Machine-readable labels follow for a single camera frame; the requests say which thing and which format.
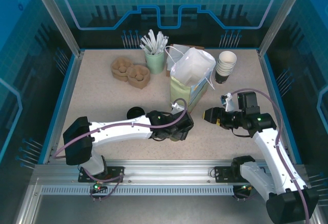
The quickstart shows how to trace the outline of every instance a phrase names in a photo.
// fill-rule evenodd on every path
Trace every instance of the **blue border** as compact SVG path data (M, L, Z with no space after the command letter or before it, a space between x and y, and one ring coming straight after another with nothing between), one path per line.
M64 78L64 81L63 81L63 85L61 86L61 89L60 89L60 93L59 93L59 96L58 96L58 99L57 99L55 110L53 112L53 115L52 115L52 118L51 118L51 121L50 121L50 124L49 124L49 129L48 129L48 132L47 132L47 135L46 135L45 142L44 142L43 147L42 147L42 151L41 151L41 155L40 155L38 164L43 164L43 161L46 157L47 149L48 149L49 143L50 143L50 137L51 137L53 128L55 126L55 122L56 122L57 117L58 117L59 108L60 108L60 106L62 105L62 102L63 102L63 96L64 96L65 89L66 89L66 86L67 86L67 83L68 83L68 79L71 75L73 64L75 62L74 60L75 60L75 56L74 56L74 54L72 54L72 57L70 59L70 63L68 65L66 75L65 75L65 78Z
M197 9L197 13L205 13L205 14L208 14L209 16L211 16L213 18L213 20L218 24L220 25L223 29L245 29L245 30L250 30L250 29L260 29L263 24L264 24L264 21L271 9L271 6L274 2L274 0L270 0L265 12L264 12L264 15L261 19L261 22L258 26L225 26L223 24L223 22L220 21L220 19L214 14L213 11L211 10L203 10L201 8L201 5L200 4L186 4L186 5L181 5L179 6L179 9L178 9L178 22L177 22L177 25L176 26L163 26L161 24L161 15L160 15L160 8L158 5L137 5L137 10L130 10L128 12L125 13L125 15L113 26L113 27L90 27L90 28L84 28L84 27L81 27L77 21L77 18L73 12L73 9L72 7L70 6L70 3L68 2L68 0L64 0L71 16L72 16L72 19L76 25L76 27L79 29L79 30L115 30L117 29L121 23L124 22L124 20L131 14L141 14L141 9L143 8L146 8L146 9L156 9L156 14L157 14L157 26L160 28L160 29L179 29L181 27L181 21L182 21L182 9L183 8L196 8Z
M325 86L324 88L322 88L322 90L319 92L318 103L317 103L317 110L318 110L319 116L321 118L321 121L323 123L323 126L326 129L326 132L328 133L328 123L327 123L326 118L324 117L324 114L323 114L322 109L321 109L322 97L327 92L328 92L328 85Z
M273 85L273 89L274 89L274 91L276 93L276 96L277 96L278 106L280 108L280 111L281 111L281 114L282 114L282 119L283 119L283 121L285 123L285 126L286 126L286 131L287 131L287 134L288 134L288 137L289 137L289 140L290 140L290 143L291 143L291 147L292 147L292 150L293 150L293 154L294 154L294 157L295 157L295 162L296 162L296 164L302 164L302 160L301 160L301 157L299 155L299 152L298 152L298 149L297 149L297 146L296 146L296 142L295 142L295 139L294 139L294 136L293 136L292 128L291 128L291 125L289 123L285 107L282 103L282 99L281 99L281 96L280 96L280 93L279 93L279 89L278 89L278 86L277 86L277 83L276 83L276 79L275 79L275 76L273 75L273 71L272 71L271 64L269 62L269 58L268 58L267 54L264 55L264 60L265 60L266 66L268 68L268 72L269 72L270 79L271 79L271 82L272 82L272 85Z
M14 87L12 87L7 82L5 82L2 78L0 78L0 84L4 85L5 88L7 88L12 94L14 94L16 96L17 103L18 103L18 111L16 113L15 120L13 121L13 123L10 127L10 130L7 134L4 145L2 146L1 151L0 151L0 164L1 164L1 161L4 158L6 149L8 147L9 142L10 142L10 139L12 137L12 134L15 131L16 125L17 125L18 120L19 120L19 117L21 116L21 113L23 111L23 104L22 104L22 99L21 99L21 95L20 95L19 91L17 91Z

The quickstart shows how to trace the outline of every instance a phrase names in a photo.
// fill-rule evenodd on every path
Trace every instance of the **cardboard box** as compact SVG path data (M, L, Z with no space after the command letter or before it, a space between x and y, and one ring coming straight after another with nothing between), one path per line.
M181 46L188 46L189 48L195 47L198 50L205 49L205 47L203 47L203 46L189 46L189 45L181 45ZM166 59L166 76L170 77L171 66L168 65L168 60L172 61L169 56L167 56L167 59Z

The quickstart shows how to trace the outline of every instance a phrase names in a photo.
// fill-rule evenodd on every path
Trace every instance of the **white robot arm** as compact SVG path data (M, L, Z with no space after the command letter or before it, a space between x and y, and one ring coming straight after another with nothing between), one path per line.
M253 138L263 153L272 176L265 174L252 157L242 156L233 159L231 164L233 177L242 177L259 192L266 202L266 209L273 223L304 220L305 209L311 216L319 200L318 193L313 188L309 189L296 172L281 141L279 140L276 144L278 136L276 125L269 114L260 113L255 92L238 93L238 106L241 111L233 110L234 105L230 93L222 96L221 100L225 108L215 107L206 110L204 119L224 129L230 129L232 132L239 127L247 130L249 134L247 136L235 135ZM277 146L291 175L278 154ZM305 198L305 208L299 190Z
M171 113L153 110L145 114L140 107L134 107L128 111L127 120L111 123L89 122L87 117L80 117L63 134L65 145L82 137L65 148L66 164L80 165L91 175L106 175L105 159L94 150L97 146L127 139L184 140L194 122L188 112L183 115L183 110L178 103L172 105ZM97 132L85 136L90 131Z

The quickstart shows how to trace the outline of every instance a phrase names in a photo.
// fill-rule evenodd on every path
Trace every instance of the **blue wall panel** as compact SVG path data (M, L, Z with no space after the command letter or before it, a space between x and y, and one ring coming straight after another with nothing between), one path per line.
M258 47L282 1L56 0L82 48L123 48L124 30L150 28L172 36L170 44L206 47L221 47L225 30L241 30L239 47Z
M267 52L310 176L328 174L327 4L328 0L296 0Z
M0 0L1 223L15 221L70 56L41 0Z

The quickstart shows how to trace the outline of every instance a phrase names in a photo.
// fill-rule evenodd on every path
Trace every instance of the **metal frame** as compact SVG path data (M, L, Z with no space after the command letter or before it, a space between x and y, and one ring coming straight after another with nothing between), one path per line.
M74 86L81 66L83 55L84 55L84 51L80 53L79 57L75 57L73 60L74 62L72 64L72 69L68 73L69 77L67 80L67 85L64 90L62 102L60 103L60 107L58 109L58 114L54 122L53 130L51 131L48 146L46 148L43 148L42 150L42 156L44 154L44 150L46 151L45 151L45 156L41 158L41 161L39 161L39 163L41 164L49 163L52 160L52 158L50 157L51 151L57 149L60 133L62 132L64 126L66 113L68 111L68 107L71 101L71 97L73 94Z
M79 56L80 48L70 30L70 28L68 27L62 13L60 12L55 0L42 0L42 2L45 5L46 9L48 10L51 18L55 22L60 33L62 34L68 47L71 49L72 53L75 56Z
M266 82L266 86L267 86L268 91L269 91L269 96L272 98L272 100L276 104L278 104L279 102L278 102L277 95L279 95L279 93L275 92L274 86L273 86L273 81L275 81L275 80L271 79L271 76L270 76L269 70L268 70L268 66L267 66L267 64L264 60L264 57L259 56L259 60L260 60L261 66L262 66L262 71L263 71L263 74L264 74L264 79L265 79L265 82ZM284 121L283 126L282 126L281 138L282 138L282 141L283 141L284 145L287 146L287 149L288 149L288 152L290 154L290 159L291 159L292 163L294 163L294 164L297 163L297 159L295 157L294 150L292 148L291 139L288 135L288 130L287 130L285 121Z
M260 47L260 56L263 57L267 52L269 46L271 45L273 39L277 35L281 25L285 21L286 17L290 13L292 6L294 5L296 0L284 0L280 9L278 10L272 24L270 25Z
M78 71L81 65L82 56L75 58L72 70L69 76L68 85L63 95L63 101L58 111L53 133L47 148L47 156L51 156L51 151L55 151L58 145L59 136L62 131L66 112L73 93ZM260 60L264 78L268 86L270 96L276 101L276 95L272 87L272 82L265 61ZM284 141L289 144L288 134L283 134ZM88 195L87 187L91 184L77 182L78 168L68 166L64 161L48 161L45 157L45 165L36 165L31 177L30 185L26 193L24 202L19 212L16 224L32 224L33 217L37 215L38 204L42 195L63 195L63 189L71 189L70 195ZM257 161L260 167L265 167L267 173L269 169L264 160ZM244 185L244 183L217 184L215 179L209 173L215 166L229 166L231 160L109 160L107 165L125 167L125 177L120 184L121 189L132 192L131 189L142 187L147 191L153 189L179 189L186 191L189 188L206 191L205 195L222 195L216 192L216 189L227 189L225 195L232 195L232 186ZM296 167L299 174L304 175L302 166ZM125 190L121 190L118 195L127 195ZM185 195L197 195L195 192L188 192ZM313 224L323 223L319 209L316 210L311 220Z

